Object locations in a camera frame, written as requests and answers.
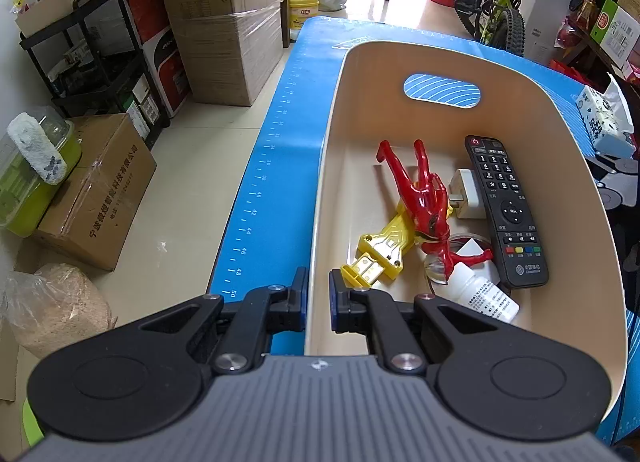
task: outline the green bicycle frame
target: green bicycle frame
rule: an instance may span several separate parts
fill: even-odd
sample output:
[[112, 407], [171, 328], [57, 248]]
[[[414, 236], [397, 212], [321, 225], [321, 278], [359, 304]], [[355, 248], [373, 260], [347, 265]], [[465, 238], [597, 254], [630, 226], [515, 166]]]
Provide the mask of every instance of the green bicycle frame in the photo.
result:
[[495, 27], [498, 24], [498, 18], [503, 10], [508, 8], [513, 8], [513, 4], [511, 0], [493, 0], [494, 6], [491, 9], [491, 15], [488, 16], [485, 24], [482, 25], [482, 35], [480, 37], [480, 42], [484, 45], [489, 45], [491, 43], [491, 39], [494, 37]]

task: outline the basket handle hole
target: basket handle hole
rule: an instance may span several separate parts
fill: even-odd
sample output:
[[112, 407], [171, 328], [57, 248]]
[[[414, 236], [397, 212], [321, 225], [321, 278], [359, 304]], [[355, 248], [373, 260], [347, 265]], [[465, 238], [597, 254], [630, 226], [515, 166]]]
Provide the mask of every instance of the basket handle hole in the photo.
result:
[[407, 77], [404, 93], [416, 100], [438, 102], [457, 108], [473, 108], [480, 102], [480, 89], [475, 84], [430, 74], [413, 74]]

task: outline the tiled floor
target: tiled floor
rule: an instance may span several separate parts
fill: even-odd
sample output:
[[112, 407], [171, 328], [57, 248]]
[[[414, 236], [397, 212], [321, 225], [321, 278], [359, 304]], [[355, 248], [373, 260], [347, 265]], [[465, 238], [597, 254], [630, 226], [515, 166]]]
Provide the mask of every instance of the tiled floor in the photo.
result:
[[[428, 0], [349, 0], [346, 11], [337, 15], [466, 36], [453, 9]], [[104, 273], [83, 267], [118, 323], [206, 290], [244, 168], [288, 56], [285, 51], [251, 108], [189, 102], [158, 139], [153, 148], [158, 169], [117, 268]], [[24, 257], [33, 263], [31, 249]], [[36, 261], [56, 260], [58, 255], [42, 251]], [[0, 402], [0, 454], [9, 460], [26, 448], [19, 408], [34, 364], [35, 358], [20, 350], [18, 400]]]

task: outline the yellow toy piece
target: yellow toy piece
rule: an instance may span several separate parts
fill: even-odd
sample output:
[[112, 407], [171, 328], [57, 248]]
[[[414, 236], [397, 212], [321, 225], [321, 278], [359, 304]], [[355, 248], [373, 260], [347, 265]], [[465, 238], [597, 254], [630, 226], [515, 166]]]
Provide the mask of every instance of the yellow toy piece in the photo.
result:
[[[351, 265], [342, 265], [340, 272], [347, 285], [352, 288], [371, 288], [384, 272], [396, 279], [402, 272], [402, 255], [414, 244], [414, 223], [402, 202], [398, 202], [398, 213], [377, 235], [361, 235], [358, 250], [362, 255]], [[452, 214], [447, 208], [447, 218]]]

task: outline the white plastic bottle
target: white plastic bottle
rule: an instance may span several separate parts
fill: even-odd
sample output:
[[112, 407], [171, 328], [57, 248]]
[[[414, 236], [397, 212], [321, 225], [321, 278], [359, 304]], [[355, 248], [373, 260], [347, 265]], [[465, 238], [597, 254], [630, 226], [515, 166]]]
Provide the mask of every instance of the white plastic bottle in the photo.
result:
[[456, 264], [447, 285], [438, 285], [434, 289], [437, 295], [449, 301], [505, 323], [510, 323], [520, 310], [513, 299], [464, 263]]

